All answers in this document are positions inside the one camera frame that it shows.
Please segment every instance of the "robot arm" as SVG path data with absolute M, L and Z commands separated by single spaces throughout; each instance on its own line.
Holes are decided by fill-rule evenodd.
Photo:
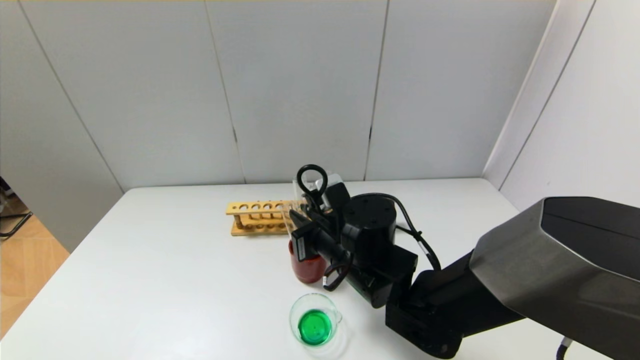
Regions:
M 615 359 L 640 353 L 640 209 L 543 199 L 440 269 L 399 204 L 410 226 L 403 230 L 434 268 L 412 283 L 418 256 L 394 243 L 397 199 L 351 197 L 320 170 L 313 190 L 298 172 L 307 203 L 290 210 L 295 255 L 322 255 L 331 264 L 325 275 L 338 274 L 327 290 L 346 279 L 371 306 L 386 305 L 387 326 L 429 355 L 450 359 L 464 337 L 524 317 Z

